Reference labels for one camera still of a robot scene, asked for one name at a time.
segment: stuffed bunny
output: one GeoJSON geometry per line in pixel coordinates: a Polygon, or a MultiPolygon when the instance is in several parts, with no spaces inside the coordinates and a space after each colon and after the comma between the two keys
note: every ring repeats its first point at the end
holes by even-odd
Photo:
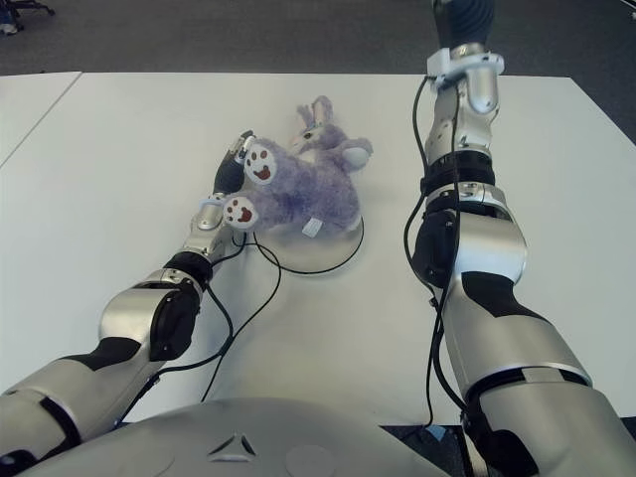
{"type": "Polygon", "coordinates": [[[332,123],[325,97],[298,106],[301,131],[289,151],[268,139],[256,139],[245,156],[251,191],[228,196],[224,219],[243,232],[281,224],[297,225],[309,237],[320,230],[342,232],[360,222],[360,204],[349,173],[362,169],[373,153],[368,139],[348,139],[332,123]]]}

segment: silver arm segment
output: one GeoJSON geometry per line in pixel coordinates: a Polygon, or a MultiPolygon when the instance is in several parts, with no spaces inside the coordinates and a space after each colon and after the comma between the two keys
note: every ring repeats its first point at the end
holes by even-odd
{"type": "Polygon", "coordinates": [[[108,303],[92,353],[55,360],[0,396],[0,474],[109,432],[148,378],[186,351],[213,265],[232,236],[222,199],[216,193],[202,203],[163,268],[108,303]]]}
{"type": "Polygon", "coordinates": [[[506,475],[633,476],[636,444],[611,404],[557,329],[513,294],[527,250],[492,172],[499,58],[471,44],[442,49],[428,62],[438,97],[413,263],[438,300],[447,286],[442,322],[467,404],[462,423],[506,475]],[[453,239],[458,234],[456,254],[449,230],[453,239]]]}

